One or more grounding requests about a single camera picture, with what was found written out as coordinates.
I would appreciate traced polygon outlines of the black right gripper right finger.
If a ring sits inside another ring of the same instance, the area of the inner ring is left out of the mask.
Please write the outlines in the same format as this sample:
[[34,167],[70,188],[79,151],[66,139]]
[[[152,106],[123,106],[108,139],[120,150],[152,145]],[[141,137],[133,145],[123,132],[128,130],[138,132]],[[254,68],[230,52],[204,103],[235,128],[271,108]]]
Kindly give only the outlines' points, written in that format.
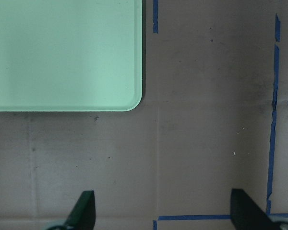
[[230,219],[237,230],[286,230],[287,224],[273,222],[242,189],[232,189]]

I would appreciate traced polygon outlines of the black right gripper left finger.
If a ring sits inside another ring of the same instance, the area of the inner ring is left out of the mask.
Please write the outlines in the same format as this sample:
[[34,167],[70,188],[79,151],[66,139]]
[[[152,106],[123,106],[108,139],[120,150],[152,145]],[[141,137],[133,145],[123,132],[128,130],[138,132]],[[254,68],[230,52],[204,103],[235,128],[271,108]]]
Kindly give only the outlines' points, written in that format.
[[93,230],[96,224],[94,190],[83,191],[63,224],[64,230]]

